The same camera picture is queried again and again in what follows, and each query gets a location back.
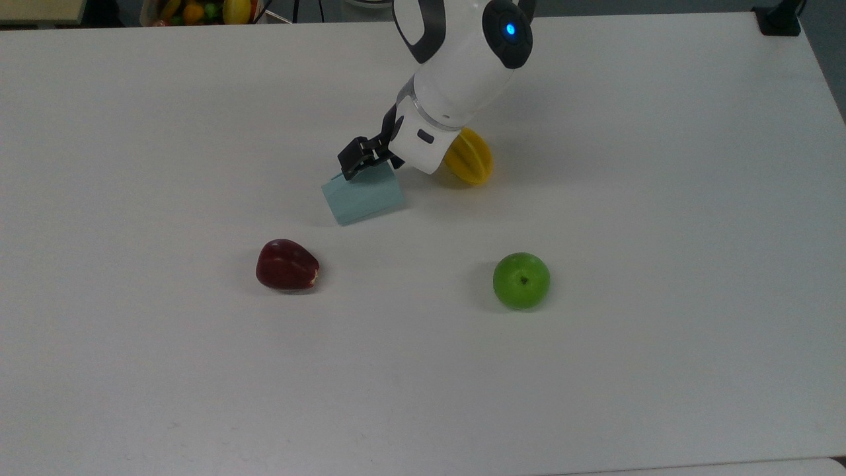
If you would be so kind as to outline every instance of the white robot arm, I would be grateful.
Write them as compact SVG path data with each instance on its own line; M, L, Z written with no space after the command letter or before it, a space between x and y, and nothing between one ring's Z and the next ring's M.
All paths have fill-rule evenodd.
M393 17L420 63L382 122L340 154L343 176L391 160L431 174L473 116L531 54L535 0L394 0Z

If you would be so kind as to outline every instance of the fruit basket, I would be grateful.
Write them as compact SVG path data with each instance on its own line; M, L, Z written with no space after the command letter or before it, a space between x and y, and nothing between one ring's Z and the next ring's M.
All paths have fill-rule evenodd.
M141 26L243 25L266 23L262 0L144 0Z

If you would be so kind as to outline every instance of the black clamp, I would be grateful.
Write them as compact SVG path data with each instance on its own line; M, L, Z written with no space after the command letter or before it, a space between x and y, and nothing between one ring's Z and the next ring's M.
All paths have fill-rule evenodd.
M352 180L360 171L375 167L387 160L391 161L395 169L402 167L405 161L387 149L387 144L393 138L396 117L397 106L394 105L385 114L382 120L382 132L378 136L370 140L363 136L356 137L338 154L341 172L346 180Z

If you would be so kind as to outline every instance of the apple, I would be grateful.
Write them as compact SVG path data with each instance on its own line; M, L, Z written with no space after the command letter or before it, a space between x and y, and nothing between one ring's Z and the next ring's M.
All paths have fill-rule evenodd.
M319 269L317 258L299 244L273 240L261 249L255 276L269 288L298 291L314 287Z
M548 291L549 269L533 254L510 254L493 270L493 292L513 309L537 306Z

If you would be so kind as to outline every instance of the green apple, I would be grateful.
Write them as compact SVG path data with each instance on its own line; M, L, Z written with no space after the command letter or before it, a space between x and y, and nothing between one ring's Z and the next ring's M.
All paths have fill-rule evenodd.
M529 309L537 306L547 291L549 269L533 254L510 254L493 271L493 292L508 307Z

